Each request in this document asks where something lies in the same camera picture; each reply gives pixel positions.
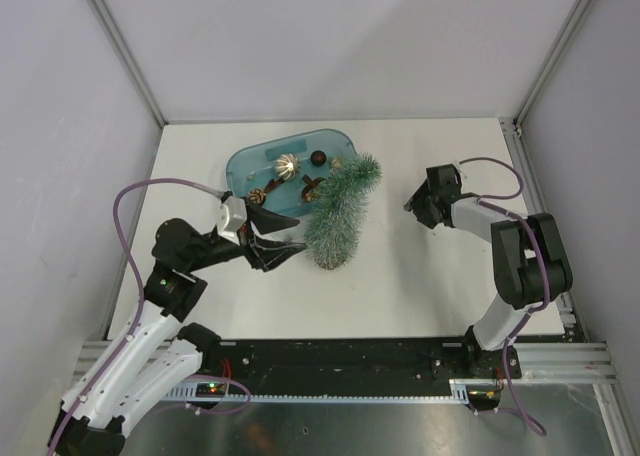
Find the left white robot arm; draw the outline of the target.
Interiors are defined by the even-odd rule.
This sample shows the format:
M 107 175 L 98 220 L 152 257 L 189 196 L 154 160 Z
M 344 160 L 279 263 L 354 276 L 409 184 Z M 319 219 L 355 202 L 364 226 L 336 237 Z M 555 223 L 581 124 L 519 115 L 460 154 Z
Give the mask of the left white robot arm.
M 273 241 L 269 234 L 299 223 L 233 196 L 220 204 L 207 234 L 178 218 L 162 223 L 153 270 L 138 283 L 139 302 L 120 334 L 63 396 L 48 454 L 117 455 L 174 386 L 196 373 L 214 373 L 221 363 L 220 337 L 186 321 L 207 287 L 196 272 L 236 258 L 271 271 L 306 246 Z

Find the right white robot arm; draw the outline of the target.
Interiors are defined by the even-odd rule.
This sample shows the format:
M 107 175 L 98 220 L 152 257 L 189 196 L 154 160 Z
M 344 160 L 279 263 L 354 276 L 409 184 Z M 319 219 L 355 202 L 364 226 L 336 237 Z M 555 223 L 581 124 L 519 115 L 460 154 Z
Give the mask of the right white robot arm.
M 521 215 L 498 203 L 519 196 L 522 176 L 494 158 L 474 157 L 467 162 L 491 162 L 509 170 L 518 189 L 510 195 L 463 191 L 458 164 L 426 169 L 426 178 L 405 203 L 404 210 L 422 225 L 465 231 L 491 246 L 497 294 L 484 315 L 470 326 L 463 339 L 461 364 L 473 377 L 484 377 L 497 365 L 497 354 L 508 361 L 509 346 L 531 317 L 551 305 L 573 286 L 573 271 L 555 218 L 546 212 Z

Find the small frosted christmas tree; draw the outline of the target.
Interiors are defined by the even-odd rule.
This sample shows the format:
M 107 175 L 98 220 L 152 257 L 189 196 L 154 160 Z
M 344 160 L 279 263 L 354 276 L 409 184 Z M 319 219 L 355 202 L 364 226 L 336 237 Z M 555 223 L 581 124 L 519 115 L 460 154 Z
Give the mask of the small frosted christmas tree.
M 368 153 L 342 158 L 328 173 L 304 232 L 311 261 L 327 271 L 347 264 L 356 254 L 369 196 L 382 180 L 380 162 Z

